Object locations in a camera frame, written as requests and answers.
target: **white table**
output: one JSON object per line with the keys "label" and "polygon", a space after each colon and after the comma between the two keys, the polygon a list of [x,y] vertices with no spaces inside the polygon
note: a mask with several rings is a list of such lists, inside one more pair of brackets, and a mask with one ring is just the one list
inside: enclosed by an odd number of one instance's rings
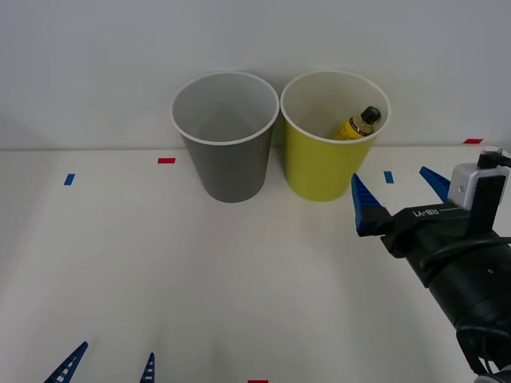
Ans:
{"label": "white table", "polygon": [[[450,178],[480,150],[374,148],[359,175],[394,214],[439,202],[422,165]],[[73,383],[138,381],[151,351],[158,383],[473,381],[408,263],[357,236],[350,192],[301,199],[278,159],[226,204],[184,150],[0,152],[0,380],[43,381],[88,341]]]}

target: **bottle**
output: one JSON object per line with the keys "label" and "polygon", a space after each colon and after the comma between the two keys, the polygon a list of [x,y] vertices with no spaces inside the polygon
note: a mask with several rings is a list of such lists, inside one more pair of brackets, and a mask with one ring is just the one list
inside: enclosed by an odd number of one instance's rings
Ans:
{"label": "bottle", "polygon": [[374,106],[368,107],[360,116],[348,119],[332,136],[333,140],[357,140],[374,133],[375,124],[382,114]]}

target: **white wall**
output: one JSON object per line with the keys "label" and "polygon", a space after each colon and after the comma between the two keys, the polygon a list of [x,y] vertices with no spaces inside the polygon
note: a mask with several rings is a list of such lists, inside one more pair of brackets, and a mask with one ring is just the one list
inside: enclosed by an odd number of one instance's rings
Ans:
{"label": "white wall", "polygon": [[244,69],[278,91],[352,67],[390,96],[380,144],[511,141],[509,0],[2,0],[0,148],[178,148],[177,87]]}

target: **red tape marker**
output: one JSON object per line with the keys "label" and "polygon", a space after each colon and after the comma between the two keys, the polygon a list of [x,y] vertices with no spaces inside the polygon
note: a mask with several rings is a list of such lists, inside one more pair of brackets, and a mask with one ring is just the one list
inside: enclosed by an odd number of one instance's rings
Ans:
{"label": "red tape marker", "polygon": [[482,138],[467,138],[463,144],[480,144]]}
{"label": "red tape marker", "polygon": [[175,164],[175,163],[176,163],[176,159],[172,158],[172,157],[158,159],[158,164]]}

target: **black cable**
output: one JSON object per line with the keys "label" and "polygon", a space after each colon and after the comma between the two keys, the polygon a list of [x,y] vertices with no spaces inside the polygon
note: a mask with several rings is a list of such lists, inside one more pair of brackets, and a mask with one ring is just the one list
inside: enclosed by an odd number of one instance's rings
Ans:
{"label": "black cable", "polygon": [[482,354],[484,355],[486,371],[488,371],[488,373],[493,373],[492,368],[490,367],[489,361],[488,361],[489,355],[488,355],[488,350],[486,349],[486,337],[482,338]]}
{"label": "black cable", "polygon": [[460,241],[448,246],[443,247],[440,250],[436,250],[432,255],[428,255],[421,261],[421,268],[424,271],[429,271],[439,263],[446,263],[459,256],[458,252],[462,250],[468,250],[471,247],[479,246],[490,246],[490,245],[501,245],[511,243],[511,237],[489,237],[482,239],[468,239],[466,241]]}
{"label": "black cable", "polygon": [[473,346],[470,342],[470,340],[473,338],[473,335],[482,336],[484,338],[492,337],[511,341],[511,334],[502,328],[486,325],[468,325],[461,326],[457,329],[456,339],[458,340],[458,343],[461,347],[461,351],[463,351],[463,354],[465,355],[466,361],[469,363],[470,368],[472,371],[474,371],[475,374],[482,375],[488,371],[483,367],[481,361],[477,357],[477,354],[473,350]]}

